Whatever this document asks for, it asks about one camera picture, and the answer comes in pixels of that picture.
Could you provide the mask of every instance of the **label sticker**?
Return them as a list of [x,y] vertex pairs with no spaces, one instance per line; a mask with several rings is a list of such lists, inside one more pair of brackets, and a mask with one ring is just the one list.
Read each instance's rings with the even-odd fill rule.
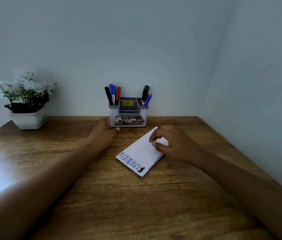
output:
[[144,120],[142,116],[116,116],[115,125],[142,125]]
[[134,101],[122,101],[123,106],[133,106]]

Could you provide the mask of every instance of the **white wall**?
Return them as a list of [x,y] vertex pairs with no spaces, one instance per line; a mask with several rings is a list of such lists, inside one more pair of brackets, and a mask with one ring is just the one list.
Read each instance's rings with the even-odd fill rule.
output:
[[[52,115],[108,115],[104,86],[141,95],[149,115],[194,116],[231,0],[0,0],[0,80],[58,82]],[[0,100],[0,125],[8,121]]]
[[202,117],[282,184],[282,0],[239,4]]

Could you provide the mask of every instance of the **flower pot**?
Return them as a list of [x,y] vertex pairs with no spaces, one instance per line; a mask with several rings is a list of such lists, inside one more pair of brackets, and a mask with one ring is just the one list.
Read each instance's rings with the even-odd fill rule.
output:
[[9,111],[12,121],[22,130],[36,130],[41,128],[47,120],[45,107],[35,113],[12,113]]

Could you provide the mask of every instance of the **pen holder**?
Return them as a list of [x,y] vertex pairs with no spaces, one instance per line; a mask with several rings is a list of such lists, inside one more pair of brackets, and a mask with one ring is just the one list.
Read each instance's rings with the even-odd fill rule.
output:
[[144,127],[149,106],[140,106],[140,97],[120,97],[119,105],[111,106],[110,125],[112,127]]

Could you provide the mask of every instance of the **yellow sticker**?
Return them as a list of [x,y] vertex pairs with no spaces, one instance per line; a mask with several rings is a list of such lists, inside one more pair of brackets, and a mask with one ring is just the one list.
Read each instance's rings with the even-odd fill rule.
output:
[[123,106],[134,106],[134,105],[133,105],[133,102],[134,102],[134,101],[122,101],[122,105],[123,105]]

